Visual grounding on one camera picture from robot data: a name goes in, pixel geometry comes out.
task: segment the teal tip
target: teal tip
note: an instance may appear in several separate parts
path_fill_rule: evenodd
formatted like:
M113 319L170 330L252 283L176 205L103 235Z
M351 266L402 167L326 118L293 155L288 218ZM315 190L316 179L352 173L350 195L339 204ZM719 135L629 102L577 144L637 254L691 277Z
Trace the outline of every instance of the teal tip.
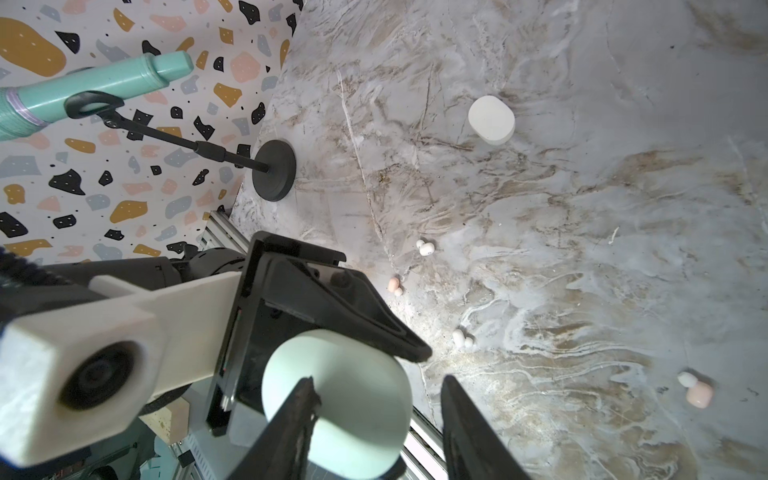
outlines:
M158 75L168 82L186 77L194 69L192 58L185 51L175 51L152 58L152 65Z

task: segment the terrazzo patterned wall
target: terrazzo patterned wall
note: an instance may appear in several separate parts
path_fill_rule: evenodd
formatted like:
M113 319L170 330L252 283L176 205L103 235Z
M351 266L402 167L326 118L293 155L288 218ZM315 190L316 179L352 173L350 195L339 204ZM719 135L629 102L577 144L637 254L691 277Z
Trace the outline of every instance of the terrazzo patterned wall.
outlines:
M251 156L303 0L44 0L0 3L0 86L150 52L195 69L119 111ZM59 121L0 152L2 243L36 263L178 257L248 170L99 118Z

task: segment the white oval object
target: white oval object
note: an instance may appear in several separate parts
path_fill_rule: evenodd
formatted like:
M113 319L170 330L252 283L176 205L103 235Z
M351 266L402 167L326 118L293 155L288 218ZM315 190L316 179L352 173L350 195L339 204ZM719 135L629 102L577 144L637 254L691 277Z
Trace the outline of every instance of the white oval object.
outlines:
M696 385L696 382L699 381L698 378L693 373L690 372L680 372L677 374L677 381L680 382L682 386L689 389L690 387Z
M456 346L464 346L464 332L462 332L460 329L456 329L451 334L453 336L453 343Z
M435 244L432 242L424 243L419 247L419 253L422 254L422 257L426 257L427 255L432 255L435 252Z
M304 377L313 379L323 400L309 460L344 478L386 473L400 455L413 410L408 376L397 360L329 330L300 333L266 364L261 399L268 420Z
M714 395L714 389L704 382L696 382L696 385L688 389L685 399L692 406L698 409L705 409L709 406Z
M397 290L397 287L400 286L400 280L394 276L389 279L389 285L386 286L386 289L389 290L389 292L394 293L395 290Z
M515 132L515 114L492 95L475 100L467 115L469 126L491 145L501 145Z

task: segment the gray marble vein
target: gray marble vein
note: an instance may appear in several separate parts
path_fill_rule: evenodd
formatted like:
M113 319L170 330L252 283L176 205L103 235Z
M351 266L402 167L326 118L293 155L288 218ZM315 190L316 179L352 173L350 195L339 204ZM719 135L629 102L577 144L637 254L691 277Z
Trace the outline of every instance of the gray marble vein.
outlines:
M295 187L233 221L345 252L434 349L415 404L441 425L456 375L534 478L764 478L766 31L748 0L307 2L260 133Z

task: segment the round black base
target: round black base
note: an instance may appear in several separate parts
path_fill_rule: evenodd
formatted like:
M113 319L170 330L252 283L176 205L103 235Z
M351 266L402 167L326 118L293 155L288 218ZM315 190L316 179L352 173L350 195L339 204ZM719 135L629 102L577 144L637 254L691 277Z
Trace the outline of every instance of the round black base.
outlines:
M252 170L253 187L259 197L270 202L282 200L296 178L296 156L284 141L270 140L256 152L256 161L270 166L266 173Z

